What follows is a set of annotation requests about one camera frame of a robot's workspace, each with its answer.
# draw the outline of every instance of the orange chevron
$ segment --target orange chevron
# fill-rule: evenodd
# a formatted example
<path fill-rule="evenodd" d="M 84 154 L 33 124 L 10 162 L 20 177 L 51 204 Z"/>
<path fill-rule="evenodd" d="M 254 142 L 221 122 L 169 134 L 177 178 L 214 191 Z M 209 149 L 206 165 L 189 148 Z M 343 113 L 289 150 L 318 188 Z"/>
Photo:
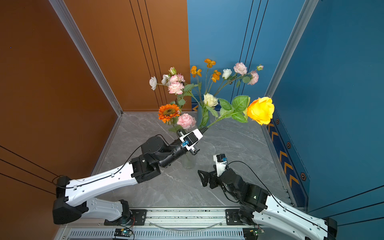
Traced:
<path fill-rule="evenodd" d="M 272 123 L 268 124 L 268 132 L 271 132 L 271 126 L 274 127 Z"/>
<path fill-rule="evenodd" d="M 281 162 L 281 156 L 282 156 L 282 155 L 288 157 L 287 154 L 286 154 L 285 152 L 280 151 L 280 162 Z"/>
<path fill-rule="evenodd" d="M 287 174 L 287 167 L 289 167 L 290 169 L 293 170 L 293 167 L 291 165 L 289 165 L 287 162 L 284 163 L 284 172 L 285 174 Z"/>
<path fill-rule="evenodd" d="M 300 184 L 299 181 L 292 175 L 289 175 L 289 186 L 292 188 L 292 180 L 294 180 L 297 184 Z"/>
<path fill-rule="evenodd" d="M 274 136 L 274 135 L 279 136 L 279 135 L 277 134 L 277 132 L 272 131 L 272 142 L 273 142 L 273 136 Z"/>

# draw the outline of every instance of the pink peony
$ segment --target pink peony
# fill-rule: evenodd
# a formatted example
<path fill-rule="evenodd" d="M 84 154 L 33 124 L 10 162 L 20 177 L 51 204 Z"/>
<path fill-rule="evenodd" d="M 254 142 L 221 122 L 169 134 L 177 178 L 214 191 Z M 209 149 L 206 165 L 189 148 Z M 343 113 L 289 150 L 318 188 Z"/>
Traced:
<path fill-rule="evenodd" d="M 248 85 L 254 85 L 257 81 L 259 81 L 259 74 L 256 71 L 252 71 L 250 74 L 252 75 L 252 80 L 248 83 Z"/>
<path fill-rule="evenodd" d="M 179 79 L 177 78 L 177 75 L 173 75 L 170 79 L 169 79 L 169 82 L 170 83 L 174 83 L 174 82 L 178 82 Z"/>
<path fill-rule="evenodd" d="M 184 88 L 184 85 L 182 83 L 179 83 L 178 81 L 176 82 L 171 82 L 170 85 L 168 86 L 168 91 L 170 94 L 182 94 L 183 91 L 181 89 Z"/>
<path fill-rule="evenodd" d="M 194 127 L 196 125 L 196 120 L 188 113 L 184 113 L 179 117 L 177 124 L 184 129 L 190 129 L 191 127 Z"/>
<path fill-rule="evenodd" d="M 181 75 L 180 73 L 177 75 L 177 79 L 179 80 L 179 82 L 185 82 L 184 76 Z"/>
<path fill-rule="evenodd" d="M 247 74 L 247 67 L 244 65 L 244 63 L 236 63 L 233 69 L 235 72 L 240 73 L 242 76 Z"/>

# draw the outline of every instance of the orange sunflower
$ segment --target orange sunflower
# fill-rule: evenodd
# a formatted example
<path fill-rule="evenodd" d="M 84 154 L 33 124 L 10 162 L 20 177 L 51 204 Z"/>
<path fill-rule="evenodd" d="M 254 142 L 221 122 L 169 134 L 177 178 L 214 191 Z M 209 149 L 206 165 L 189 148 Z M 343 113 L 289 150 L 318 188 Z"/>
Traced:
<path fill-rule="evenodd" d="M 214 73 L 212 74 L 212 81 L 216 82 L 220 80 L 220 75 L 221 75 L 221 72 L 215 70 Z"/>
<path fill-rule="evenodd" d="M 211 68 L 213 65 L 216 65 L 216 62 L 209 58 L 205 59 L 204 62 L 207 64 L 207 68 Z"/>
<path fill-rule="evenodd" d="M 176 104 L 167 104 L 159 109 L 159 119 L 163 123 L 169 122 L 172 118 L 180 116 L 180 108 Z"/>
<path fill-rule="evenodd" d="M 196 77 L 196 75 L 199 75 L 201 77 L 201 69 L 197 70 L 196 66 L 192 66 L 191 74 L 192 74 L 192 77 Z"/>

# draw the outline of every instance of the orange wall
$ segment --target orange wall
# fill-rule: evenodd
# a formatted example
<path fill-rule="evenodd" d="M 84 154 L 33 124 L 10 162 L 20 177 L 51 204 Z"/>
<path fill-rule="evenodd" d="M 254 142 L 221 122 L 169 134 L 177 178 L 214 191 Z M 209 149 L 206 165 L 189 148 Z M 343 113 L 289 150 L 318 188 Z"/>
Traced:
<path fill-rule="evenodd" d="M 156 111 L 175 100 L 149 79 L 174 66 L 189 83 L 186 0 L 65 0 L 124 111 Z M 190 97 L 184 110 L 191 109 Z"/>
<path fill-rule="evenodd" d="M 115 112 L 48 0 L 1 1 L 0 12 L 0 145 L 54 173 L 89 176 Z M 54 177 L 3 149 L 0 158 Z M 0 173 L 55 190 L 1 161 Z M 55 196 L 2 175 L 0 181 L 1 239 L 51 239 Z"/>

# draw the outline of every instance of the white flower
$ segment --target white flower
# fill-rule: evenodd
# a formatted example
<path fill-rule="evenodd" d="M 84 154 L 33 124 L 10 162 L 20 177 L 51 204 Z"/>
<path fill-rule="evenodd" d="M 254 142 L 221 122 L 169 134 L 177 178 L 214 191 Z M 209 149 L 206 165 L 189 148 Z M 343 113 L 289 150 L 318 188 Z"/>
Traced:
<path fill-rule="evenodd" d="M 222 77 L 223 77 L 223 79 L 228 79 L 229 78 L 229 76 L 231 76 L 231 74 L 232 74 L 232 70 L 231 69 L 223 69 L 223 75 L 222 75 Z"/>
<path fill-rule="evenodd" d="M 169 80 L 169 76 L 164 74 L 163 75 L 163 80 L 161 80 L 161 84 L 166 84 L 168 80 Z"/>
<path fill-rule="evenodd" d="M 204 104 L 208 107 L 214 107 L 218 104 L 218 99 L 212 94 L 207 93 L 204 95 Z"/>
<path fill-rule="evenodd" d="M 153 91 L 156 89 L 156 86 L 157 86 L 156 77 L 151 77 L 151 79 L 149 80 L 149 85 L 152 87 Z"/>

